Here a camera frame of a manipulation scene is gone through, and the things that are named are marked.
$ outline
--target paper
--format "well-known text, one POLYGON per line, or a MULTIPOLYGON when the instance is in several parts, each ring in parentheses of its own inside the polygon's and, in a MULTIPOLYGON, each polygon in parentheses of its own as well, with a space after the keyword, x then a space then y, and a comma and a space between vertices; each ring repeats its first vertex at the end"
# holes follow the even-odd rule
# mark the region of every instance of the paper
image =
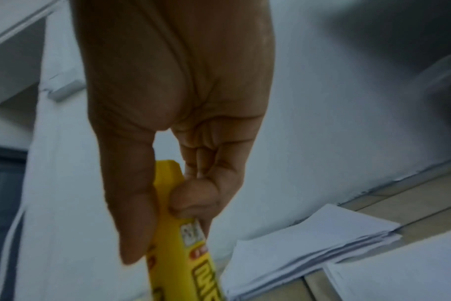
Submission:
POLYGON ((348 258, 366 251, 356 250, 360 247, 375 248, 374 243, 398 239, 388 234, 398 227, 398 223, 325 205, 296 226, 238 241, 222 275, 223 288, 226 295, 237 297, 269 287, 278 278, 300 277, 320 268, 323 260, 348 258))
POLYGON ((343 301, 451 301, 451 231, 324 270, 343 301))

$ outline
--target yellow glue stick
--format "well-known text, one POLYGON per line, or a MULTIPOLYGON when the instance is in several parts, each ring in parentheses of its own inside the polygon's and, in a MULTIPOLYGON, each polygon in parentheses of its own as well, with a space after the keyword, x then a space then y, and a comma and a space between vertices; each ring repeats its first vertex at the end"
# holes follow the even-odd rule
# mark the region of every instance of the yellow glue stick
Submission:
POLYGON ((146 253, 155 301, 223 301, 216 269, 195 219, 177 219, 168 211, 169 194, 184 181, 175 161, 157 161, 158 228, 146 253))

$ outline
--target tiled floor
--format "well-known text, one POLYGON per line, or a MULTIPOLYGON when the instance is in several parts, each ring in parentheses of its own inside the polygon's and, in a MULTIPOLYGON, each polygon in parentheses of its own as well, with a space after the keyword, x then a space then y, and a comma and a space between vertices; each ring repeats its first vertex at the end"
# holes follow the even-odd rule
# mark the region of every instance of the tiled floor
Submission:
MULTIPOLYGON (((451 163, 362 196, 344 208, 399 222, 399 247, 451 230, 451 163)), ((392 247, 381 249, 387 251, 392 247)), ((322 271, 265 293, 253 301, 340 301, 322 271)))

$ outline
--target dark gray door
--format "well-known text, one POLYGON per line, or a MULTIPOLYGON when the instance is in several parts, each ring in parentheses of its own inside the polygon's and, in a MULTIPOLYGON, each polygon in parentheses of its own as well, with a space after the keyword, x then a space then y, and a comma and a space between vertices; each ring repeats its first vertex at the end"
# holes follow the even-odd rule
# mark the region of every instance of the dark gray door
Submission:
MULTIPOLYGON (((2 244, 21 200, 22 182, 25 173, 25 153, 0 149, 0 255, 2 244)), ((14 236, 10 252, 7 278, 2 292, 2 301, 14 299, 16 265, 22 223, 14 236)))

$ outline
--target human hand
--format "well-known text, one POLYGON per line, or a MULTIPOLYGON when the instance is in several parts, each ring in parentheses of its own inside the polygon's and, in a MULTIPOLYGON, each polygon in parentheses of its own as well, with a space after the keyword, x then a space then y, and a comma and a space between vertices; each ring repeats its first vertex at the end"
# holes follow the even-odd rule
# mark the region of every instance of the human hand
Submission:
POLYGON ((267 109, 274 35, 267 0, 72 0, 105 199, 125 264, 157 223, 155 133, 172 129, 186 181, 180 218, 212 219, 242 186, 267 109))

